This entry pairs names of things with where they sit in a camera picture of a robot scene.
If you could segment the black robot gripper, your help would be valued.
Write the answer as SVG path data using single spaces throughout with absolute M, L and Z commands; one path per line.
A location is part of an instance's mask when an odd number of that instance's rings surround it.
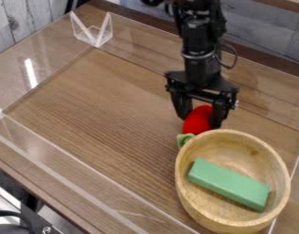
M 239 88 L 220 74 L 216 74 L 210 81 L 188 80 L 184 71 L 168 71 L 164 77 L 164 87 L 171 95 L 178 117 L 186 119 L 192 110 L 192 99 L 208 102 L 212 104 L 211 128 L 220 128 L 230 110 L 235 108 Z

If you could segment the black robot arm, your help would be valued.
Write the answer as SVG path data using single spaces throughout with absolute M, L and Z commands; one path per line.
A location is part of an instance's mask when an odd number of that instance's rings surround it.
M 164 12 L 174 17 L 178 35 L 182 38 L 180 56 L 184 70 L 164 73 L 166 91 L 170 93 L 178 117 L 182 120 L 192 113 L 192 99 L 211 104 L 208 124 L 220 128 L 230 110 L 236 106 L 239 88 L 222 76 L 226 65 L 220 60 L 220 48 L 235 48 L 222 42 L 226 33 L 226 18 L 220 0 L 140 0 L 147 6 L 164 4 Z

